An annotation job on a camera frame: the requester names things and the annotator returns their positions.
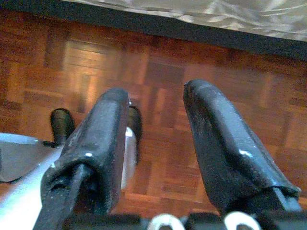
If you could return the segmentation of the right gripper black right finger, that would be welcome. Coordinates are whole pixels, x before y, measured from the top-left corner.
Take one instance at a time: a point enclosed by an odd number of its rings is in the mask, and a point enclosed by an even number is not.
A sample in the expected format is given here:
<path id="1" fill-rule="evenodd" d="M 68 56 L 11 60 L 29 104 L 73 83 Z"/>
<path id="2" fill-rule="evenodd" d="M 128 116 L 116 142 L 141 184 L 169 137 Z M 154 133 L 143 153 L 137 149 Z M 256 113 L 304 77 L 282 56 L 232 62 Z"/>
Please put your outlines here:
<path id="1" fill-rule="evenodd" d="M 221 215 L 301 210 L 300 188 L 218 88 L 191 80 L 184 86 L 184 105 L 206 194 Z"/>

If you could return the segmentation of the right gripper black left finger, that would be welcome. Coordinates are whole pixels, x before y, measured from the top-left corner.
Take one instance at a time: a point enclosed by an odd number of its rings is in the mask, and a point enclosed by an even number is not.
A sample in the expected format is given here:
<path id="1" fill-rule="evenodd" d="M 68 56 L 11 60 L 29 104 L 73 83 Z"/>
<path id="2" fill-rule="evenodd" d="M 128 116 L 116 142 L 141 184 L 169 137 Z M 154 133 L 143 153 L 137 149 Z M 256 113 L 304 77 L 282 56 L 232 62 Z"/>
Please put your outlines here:
<path id="1" fill-rule="evenodd" d="M 128 109 L 123 89 L 98 98 L 43 175 L 35 230 L 60 230 L 77 205 L 91 215 L 111 212 L 121 190 Z"/>

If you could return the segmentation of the silver right robot leg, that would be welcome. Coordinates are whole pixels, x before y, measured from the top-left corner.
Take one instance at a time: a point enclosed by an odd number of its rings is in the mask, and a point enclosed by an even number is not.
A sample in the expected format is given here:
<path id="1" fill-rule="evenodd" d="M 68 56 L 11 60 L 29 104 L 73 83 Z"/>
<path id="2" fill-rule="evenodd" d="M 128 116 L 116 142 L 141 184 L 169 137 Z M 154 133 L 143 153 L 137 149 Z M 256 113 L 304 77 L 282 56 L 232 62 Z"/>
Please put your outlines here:
<path id="1" fill-rule="evenodd" d="M 133 130 L 129 127 L 126 128 L 125 133 L 125 151 L 122 169 L 121 189 L 127 186 L 129 180 L 135 173 L 137 165 L 137 142 Z"/>

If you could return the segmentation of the black left robot foot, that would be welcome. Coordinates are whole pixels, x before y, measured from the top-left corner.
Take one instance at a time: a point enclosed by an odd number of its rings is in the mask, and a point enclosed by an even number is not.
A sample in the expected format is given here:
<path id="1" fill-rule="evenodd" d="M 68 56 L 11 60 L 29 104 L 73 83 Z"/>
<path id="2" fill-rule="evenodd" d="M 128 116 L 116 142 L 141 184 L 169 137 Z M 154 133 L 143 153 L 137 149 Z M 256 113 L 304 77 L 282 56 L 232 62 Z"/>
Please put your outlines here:
<path id="1" fill-rule="evenodd" d="M 75 129 L 74 120 L 65 108 L 58 108 L 51 112 L 50 125 L 53 141 L 43 141 L 43 145 L 51 148 L 63 145 Z"/>

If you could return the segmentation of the dark bed base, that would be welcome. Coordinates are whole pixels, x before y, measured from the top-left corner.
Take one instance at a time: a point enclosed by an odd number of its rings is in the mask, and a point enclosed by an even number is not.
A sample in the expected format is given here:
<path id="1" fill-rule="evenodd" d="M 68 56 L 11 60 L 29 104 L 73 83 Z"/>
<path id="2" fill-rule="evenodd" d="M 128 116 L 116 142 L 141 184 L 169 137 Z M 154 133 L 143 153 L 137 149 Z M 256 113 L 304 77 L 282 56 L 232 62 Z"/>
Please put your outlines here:
<path id="1" fill-rule="evenodd" d="M 307 42 L 61 0 L 0 0 L 0 9 L 307 61 Z"/>

